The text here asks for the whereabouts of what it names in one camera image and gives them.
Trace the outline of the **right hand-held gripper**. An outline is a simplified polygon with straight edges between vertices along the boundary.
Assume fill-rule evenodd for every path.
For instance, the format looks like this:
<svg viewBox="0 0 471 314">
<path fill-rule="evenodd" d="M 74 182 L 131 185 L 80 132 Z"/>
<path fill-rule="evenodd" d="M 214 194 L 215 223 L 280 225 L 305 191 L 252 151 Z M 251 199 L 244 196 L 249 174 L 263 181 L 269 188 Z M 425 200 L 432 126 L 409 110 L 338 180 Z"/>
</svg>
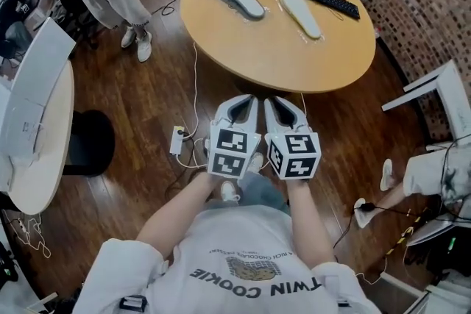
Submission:
<svg viewBox="0 0 471 314">
<path fill-rule="evenodd" d="M 267 160 L 282 180 L 312 179 L 319 164 L 319 136 L 305 113 L 289 100 L 273 96 L 263 102 Z"/>
</svg>

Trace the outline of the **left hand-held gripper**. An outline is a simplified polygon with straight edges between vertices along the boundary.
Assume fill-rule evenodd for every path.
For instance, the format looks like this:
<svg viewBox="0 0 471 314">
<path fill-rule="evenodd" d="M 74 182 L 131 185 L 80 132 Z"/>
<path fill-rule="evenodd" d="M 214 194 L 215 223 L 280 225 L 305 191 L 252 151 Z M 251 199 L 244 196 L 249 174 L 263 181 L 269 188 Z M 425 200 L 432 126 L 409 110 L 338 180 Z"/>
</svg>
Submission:
<svg viewBox="0 0 471 314">
<path fill-rule="evenodd" d="M 252 94 L 232 97 L 218 106 L 205 141 L 208 173 L 242 178 L 261 141 L 257 118 L 258 98 Z"/>
</svg>

